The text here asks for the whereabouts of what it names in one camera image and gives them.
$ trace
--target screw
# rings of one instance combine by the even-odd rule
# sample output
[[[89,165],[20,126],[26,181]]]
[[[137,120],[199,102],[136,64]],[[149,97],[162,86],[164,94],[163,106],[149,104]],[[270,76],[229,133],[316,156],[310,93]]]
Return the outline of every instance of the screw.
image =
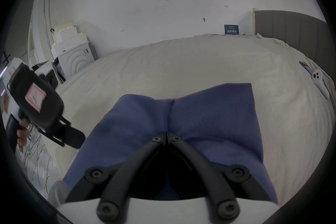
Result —
[[[91,173],[91,176],[94,177],[94,178],[99,178],[102,176],[102,171],[99,171],[99,170],[95,170]]]
[[[218,215],[224,219],[234,218],[239,214],[239,206],[236,201],[224,201],[218,206]]]
[[[104,201],[98,205],[97,215],[105,220],[115,220],[119,215],[119,209],[115,204]]]
[[[242,177],[244,175],[244,171],[240,168],[234,169],[232,171],[232,173],[236,176],[236,177]]]
[[[154,138],[152,139],[152,141],[153,141],[153,142],[156,142],[156,143],[159,143],[159,142],[161,142],[161,138],[159,138],[159,137],[154,137]]]

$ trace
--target mattress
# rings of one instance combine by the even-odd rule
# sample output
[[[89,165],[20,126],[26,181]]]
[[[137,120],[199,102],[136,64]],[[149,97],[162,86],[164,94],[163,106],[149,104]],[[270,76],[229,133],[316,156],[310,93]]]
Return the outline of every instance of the mattress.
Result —
[[[64,117],[88,136],[125,94],[169,99],[224,83],[251,83],[264,165],[284,205],[317,167],[335,124],[333,81],[324,73],[326,100],[299,61],[316,67],[280,40],[206,34],[109,54],[57,91]],[[44,142],[64,176],[78,150]]]

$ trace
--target sign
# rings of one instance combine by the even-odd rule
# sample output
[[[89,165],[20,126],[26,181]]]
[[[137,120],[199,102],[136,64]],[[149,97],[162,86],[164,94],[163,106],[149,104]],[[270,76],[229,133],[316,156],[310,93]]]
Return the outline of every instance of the sign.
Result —
[[[225,34],[239,34],[238,25],[224,25]]]

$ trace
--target handheld device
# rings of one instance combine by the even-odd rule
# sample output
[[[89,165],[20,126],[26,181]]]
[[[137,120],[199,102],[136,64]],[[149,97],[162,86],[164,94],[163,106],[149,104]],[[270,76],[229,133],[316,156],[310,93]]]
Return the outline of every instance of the handheld device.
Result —
[[[313,80],[314,84],[318,87],[320,92],[328,100],[329,99],[329,92],[328,92],[328,89],[325,87],[322,78],[323,78],[323,75],[322,75],[322,72],[321,72],[320,69],[316,69],[311,76],[311,79]]]
[[[45,69],[46,74],[36,72],[19,58],[13,58],[3,74],[3,82],[17,106],[10,111],[6,134],[15,151],[17,135],[21,128],[19,121],[26,119],[38,131],[60,146],[67,144],[80,148],[85,141],[84,134],[71,127],[63,116],[64,104],[55,91],[58,85],[54,70]]]

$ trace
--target blue towel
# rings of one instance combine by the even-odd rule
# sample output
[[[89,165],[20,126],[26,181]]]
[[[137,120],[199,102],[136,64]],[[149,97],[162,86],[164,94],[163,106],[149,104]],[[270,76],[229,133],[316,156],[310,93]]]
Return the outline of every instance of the blue towel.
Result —
[[[277,203],[263,165],[250,83],[222,84],[178,99],[122,96],[96,125],[64,177],[72,189],[91,166],[122,163],[159,133],[173,132],[211,162],[245,165]]]

